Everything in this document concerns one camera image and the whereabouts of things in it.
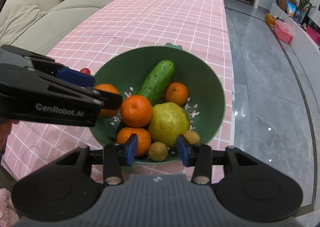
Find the person left hand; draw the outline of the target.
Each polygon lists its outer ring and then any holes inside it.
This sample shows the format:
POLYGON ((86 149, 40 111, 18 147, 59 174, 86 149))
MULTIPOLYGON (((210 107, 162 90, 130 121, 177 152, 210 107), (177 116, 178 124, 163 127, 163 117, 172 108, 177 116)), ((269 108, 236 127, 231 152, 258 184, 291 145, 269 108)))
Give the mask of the person left hand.
POLYGON ((4 147, 7 137, 10 135, 13 124, 18 124, 19 120, 6 120, 0 126, 0 150, 4 147))

